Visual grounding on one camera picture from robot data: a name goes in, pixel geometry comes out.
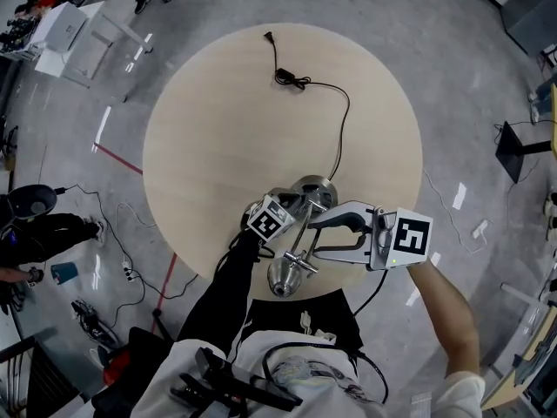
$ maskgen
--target black stand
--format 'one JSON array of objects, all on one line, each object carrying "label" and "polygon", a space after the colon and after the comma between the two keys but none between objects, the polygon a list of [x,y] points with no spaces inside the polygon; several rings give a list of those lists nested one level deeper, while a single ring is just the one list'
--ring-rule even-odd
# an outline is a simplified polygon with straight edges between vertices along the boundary
[{"label": "black stand", "polygon": [[551,141],[522,145],[513,128],[505,122],[495,156],[515,184],[519,182],[524,155],[551,151]]}]

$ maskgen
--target graphic print on shirt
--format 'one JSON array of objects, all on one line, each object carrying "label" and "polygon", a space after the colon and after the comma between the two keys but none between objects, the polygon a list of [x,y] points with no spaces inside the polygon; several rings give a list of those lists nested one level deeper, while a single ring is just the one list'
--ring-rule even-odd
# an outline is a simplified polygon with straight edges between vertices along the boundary
[{"label": "graphic print on shirt", "polygon": [[344,376],[337,368],[320,361],[307,360],[301,356],[291,356],[281,361],[273,370],[272,378],[284,387],[292,381],[304,381],[317,386],[333,379],[355,401],[376,402],[367,398],[362,387],[356,381]]}]

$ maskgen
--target white t-shirt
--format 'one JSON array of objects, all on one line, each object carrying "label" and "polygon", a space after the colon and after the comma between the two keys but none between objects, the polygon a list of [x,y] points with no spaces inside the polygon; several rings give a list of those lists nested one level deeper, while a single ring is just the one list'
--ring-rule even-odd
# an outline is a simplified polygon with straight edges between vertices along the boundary
[{"label": "white t-shirt", "polygon": [[[330,344],[324,338],[283,331],[257,331],[247,338],[238,351],[234,365],[263,376],[261,361],[267,350],[286,342]],[[193,409],[174,401],[170,388],[183,388],[178,378],[188,373],[199,378],[195,353],[200,347],[210,348],[223,359],[225,355],[201,340],[176,342],[161,364],[151,384],[131,413],[131,418],[189,416]],[[303,400],[292,412],[270,408],[248,401],[250,417],[255,418],[386,418],[385,408],[372,401],[359,386],[358,376],[346,353],[314,347],[283,348],[268,361],[275,381]],[[431,404],[435,418],[480,418],[480,401],[485,382],[476,374],[451,374],[433,393]]]}]

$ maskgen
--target round wooden table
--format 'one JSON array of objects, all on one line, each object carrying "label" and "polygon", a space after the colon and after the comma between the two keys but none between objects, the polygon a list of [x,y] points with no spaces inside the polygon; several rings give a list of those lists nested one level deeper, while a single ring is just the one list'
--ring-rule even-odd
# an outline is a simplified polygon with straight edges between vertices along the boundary
[{"label": "round wooden table", "polygon": [[[353,41],[314,26],[265,24],[204,47],[172,78],[151,115],[144,144],[144,184],[154,219],[176,254],[212,278],[236,235],[244,209],[273,187],[327,177],[346,109],[342,93],[317,85],[305,91],[274,82],[278,67],[297,77],[335,84],[350,95],[344,152],[333,183],[339,203],[413,209],[422,151],[412,107],[389,70]],[[271,242],[290,249],[299,228]],[[307,249],[307,233],[298,250]],[[347,228],[325,230],[319,244],[356,241]],[[256,264],[252,296],[279,300],[269,289],[270,260]],[[319,273],[290,300],[356,283],[364,267],[312,259]]]}]

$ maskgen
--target concrete floor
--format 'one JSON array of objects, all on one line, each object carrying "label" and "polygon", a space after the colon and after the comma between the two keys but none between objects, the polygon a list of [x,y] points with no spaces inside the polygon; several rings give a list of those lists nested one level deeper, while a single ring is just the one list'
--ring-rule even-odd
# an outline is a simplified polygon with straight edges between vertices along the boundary
[{"label": "concrete floor", "polygon": [[[450,206],[459,182],[467,187],[460,210],[452,209],[462,240],[473,250],[483,246],[470,232],[483,220],[485,249],[470,254],[459,244],[447,212],[427,179],[422,179],[416,211],[435,221],[431,253],[439,267],[470,300],[480,328],[482,365],[498,356],[526,307],[499,291],[508,282],[537,293],[547,277],[553,248],[546,244],[547,222],[541,204],[554,180],[554,158],[546,153],[525,160],[523,175],[508,199],[511,180],[494,157],[493,124],[528,121],[527,90],[542,81],[535,62],[503,30],[499,10],[488,0],[155,0],[143,14],[133,14],[132,0],[106,0],[112,13],[146,36],[151,54],[133,57],[137,46],[119,38],[95,76],[96,86],[127,91],[125,104],[113,104],[100,144],[141,168],[145,128],[153,105],[174,72],[209,42],[254,24],[297,22],[333,30],[358,42],[398,79],[418,119],[424,168]],[[136,62],[131,72],[125,68]],[[98,191],[104,213],[114,224],[119,202],[130,203],[145,222],[152,217],[142,177],[106,153],[91,149],[107,102],[94,91],[50,78],[25,67],[14,95],[10,122],[20,125],[17,185],[41,183],[69,187],[76,183]],[[524,142],[547,138],[550,124],[516,125]],[[72,189],[61,196],[57,212],[97,215],[95,196]],[[140,225],[131,212],[118,215],[118,235],[136,268],[161,288],[172,250],[156,227]],[[137,301],[140,284],[127,282],[121,252],[113,239],[99,249],[91,243],[57,256],[49,265],[75,261],[79,277],[60,287],[51,277],[30,294],[20,321],[25,333],[41,332],[53,359],[86,394],[101,387],[100,372],[90,362],[94,347],[71,321],[70,302],[90,302],[108,323],[117,305]],[[193,272],[177,261],[166,286],[179,293]],[[358,307],[381,275],[346,290]],[[206,289],[197,280],[187,294],[163,303],[172,333]],[[391,389],[388,408],[403,414],[414,394],[430,391],[443,378],[446,358],[433,334],[423,302],[411,301],[414,286],[406,271],[389,273],[379,295],[359,315],[366,353],[383,370]],[[158,294],[119,312],[115,330],[125,340],[132,326],[151,328]],[[365,385],[376,385],[372,374]]]}]

